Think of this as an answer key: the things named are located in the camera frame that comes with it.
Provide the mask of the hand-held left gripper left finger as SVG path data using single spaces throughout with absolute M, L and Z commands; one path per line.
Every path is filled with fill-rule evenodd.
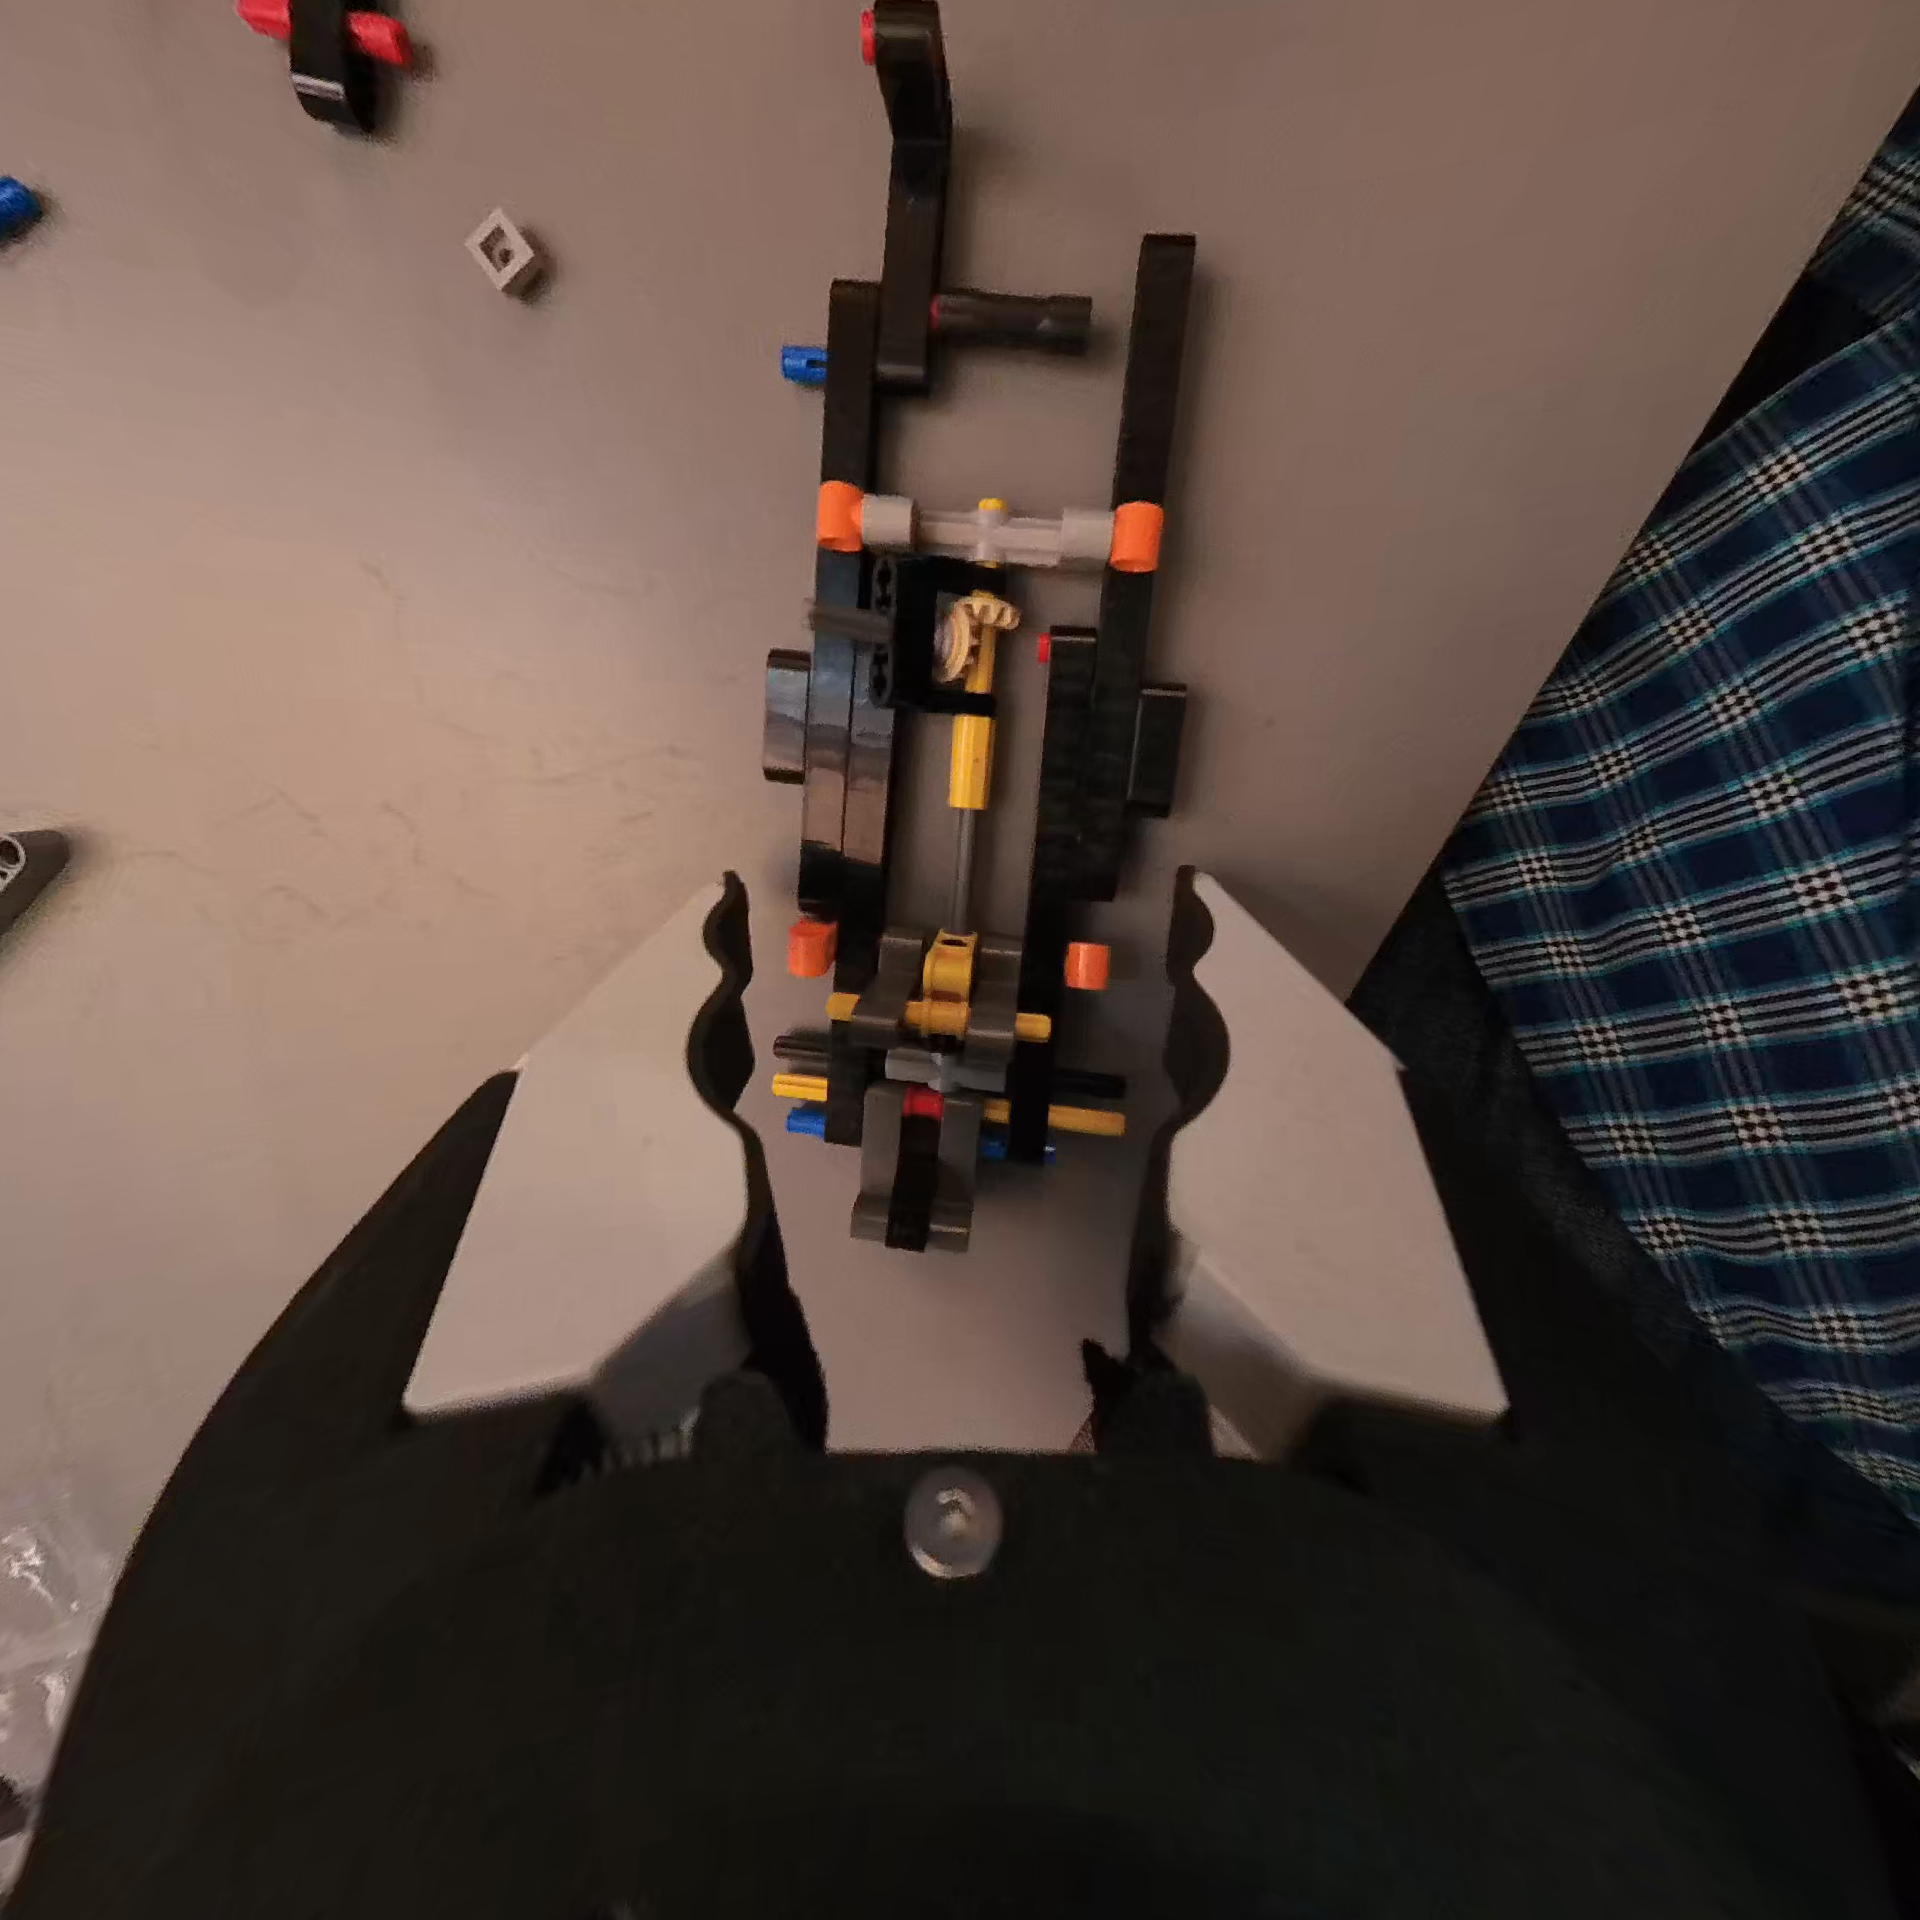
M 404 1387 L 410 1415 L 577 1393 L 602 1430 L 689 1426 L 764 1374 L 820 1451 L 831 1393 L 737 1102 L 755 1078 L 747 887 L 710 882 L 515 1065 Z

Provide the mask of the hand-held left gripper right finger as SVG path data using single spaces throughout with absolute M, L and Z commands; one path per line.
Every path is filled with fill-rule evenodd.
M 1288 1460 L 1328 1415 L 1496 1434 L 1509 1390 L 1398 1059 L 1207 872 L 1178 868 L 1171 994 L 1127 1263 L 1083 1345 L 1081 1454 L 1197 1426 Z

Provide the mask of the black lego car chassis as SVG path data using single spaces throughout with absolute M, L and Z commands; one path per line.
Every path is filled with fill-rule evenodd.
M 935 388 L 948 350 L 1083 356 L 1087 296 L 945 276 L 952 95 L 936 3 L 871 3 L 860 51 L 888 120 L 874 282 L 831 286 L 820 347 L 782 377 L 822 395 L 811 643 L 764 671 L 762 775 L 801 790 L 787 970 L 833 986 L 825 1024 L 777 1045 L 787 1128 L 860 1151 L 851 1237 L 962 1254 L 975 1168 L 1046 1165 L 1057 1135 L 1120 1141 L 1127 1080 L 1060 1065 L 1060 998 L 1111 982 L 1081 937 L 1118 898 L 1130 830 L 1176 801 L 1190 690 L 1148 684 L 1165 482 L 1190 347 L 1195 240 L 1139 243 L 1104 510 L 1019 516 L 1000 495 L 935 510 L 880 487 L 888 401 Z M 995 667 L 1019 589 L 1097 579 L 1097 619 L 1037 637 L 1046 714 L 1021 926 L 975 925 L 994 801 Z

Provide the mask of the grey lego beam with holes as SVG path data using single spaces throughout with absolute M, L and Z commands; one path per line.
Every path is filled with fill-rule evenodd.
M 40 905 L 40 898 L 66 876 L 73 844 L 62 830 L 8 830 L 2 833 L 2 942 Z

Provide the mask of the small white square lego piece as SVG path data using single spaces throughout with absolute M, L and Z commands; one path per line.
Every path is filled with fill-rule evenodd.
M 530 296 L 548 276 L 545 247 L 504 207 L 467 231 L 465 247 L 504 296 Z

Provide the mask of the black bent lego liftarm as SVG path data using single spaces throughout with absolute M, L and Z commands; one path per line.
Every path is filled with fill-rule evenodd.
M 355 137 L 383 134 L 394 83 L 419 62 L 394 3 L 236 3 L 233 14 L 285 45 L 307 118 Z

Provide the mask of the person's plaid shirt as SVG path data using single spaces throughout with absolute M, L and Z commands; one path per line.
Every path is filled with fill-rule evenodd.
M 1916 1522 L 1916 101 L 1443 851 L 1611 1209 Z

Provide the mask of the clear plastic bag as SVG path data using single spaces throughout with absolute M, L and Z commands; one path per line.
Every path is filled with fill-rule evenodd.
M 2 1486 L 2 1880 L 29 1845 L 115 1579 L 119 1548 L 75 1468 Z

